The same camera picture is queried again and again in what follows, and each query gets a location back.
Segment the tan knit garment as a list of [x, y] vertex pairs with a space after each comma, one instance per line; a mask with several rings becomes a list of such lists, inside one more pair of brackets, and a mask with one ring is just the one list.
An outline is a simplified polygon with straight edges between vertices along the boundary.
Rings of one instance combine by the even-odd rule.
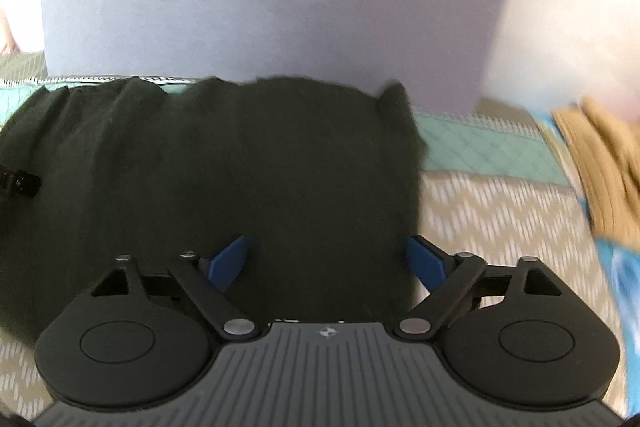
[[594, 98], [552, 112], [586, 196], [593, 235], [639, 248], [639, 126]]

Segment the pink floral curtain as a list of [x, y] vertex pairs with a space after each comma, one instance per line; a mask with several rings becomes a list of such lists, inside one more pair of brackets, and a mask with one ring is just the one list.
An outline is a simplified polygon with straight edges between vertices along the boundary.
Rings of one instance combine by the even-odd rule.
[[9, 55], [13, 53], [20, 53], [21, 52], [20, 47], [18, 46], [17, 42], [13, 37], [11, 27], [4, 14], [0, 16], [0, 23], [1, 23], [1, 54]]

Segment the blue floral blanket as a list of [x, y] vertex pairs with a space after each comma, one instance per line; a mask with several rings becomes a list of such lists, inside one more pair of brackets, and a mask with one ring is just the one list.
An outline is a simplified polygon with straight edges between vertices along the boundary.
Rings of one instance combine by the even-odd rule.
[[[559, 158], [565, 176], [573, 185], [591, 230], [582, 182], [552, 113], [538, 114], [535, 120], [540, 132], [548, 140], [549, 147]], [[622, 322], [626, 359], [626, 404], [628, 413], [634, 415], [639, 412], [639, 248], [634, 251], [609, 239], [594, 236], [592, 230], [591, 234]]]

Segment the dark green knit sweater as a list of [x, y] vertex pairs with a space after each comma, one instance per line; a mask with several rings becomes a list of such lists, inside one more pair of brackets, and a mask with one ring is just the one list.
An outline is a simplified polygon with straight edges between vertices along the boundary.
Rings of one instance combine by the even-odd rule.
[[41, 89], [1, 131], [2, 166], [41, 181], [1, 201], [1, 323], [32, 343], [117, 256], [162, 267], [238, 234], [255, 248], [230, 298], [255, 321], [399, 317], [423, 154], [398, 82]]

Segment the patterned bed sheet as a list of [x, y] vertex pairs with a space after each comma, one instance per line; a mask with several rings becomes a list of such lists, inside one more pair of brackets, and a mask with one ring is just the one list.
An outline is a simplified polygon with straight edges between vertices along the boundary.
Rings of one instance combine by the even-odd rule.
[[[3, 55], [1, 127], [40, 87], [89, 86], [115, 78], [49, 78], [42, 52]], [[560, 149], [549, 148], [551, 131], [540, 131], [532, 118], [513, 110], [524, 124], [414, 112], [428, 145], [419, 233], [445, 251], [472, 251], [490, 265], [512, 265], [522, 256], [547, 263], [612, 329], [620, 364], [604, 401], [617, 413], [634, 414], [627, 378], [631, 348], [625, 348], [620, 312], [574, 191], [577, 181], [567, 181], [577, 179], [568, 173], [570, 155], [565, 151], [559, 159]], [[29, 419], [50, 402], [32, 348], [1, 329], [1, 408]]]

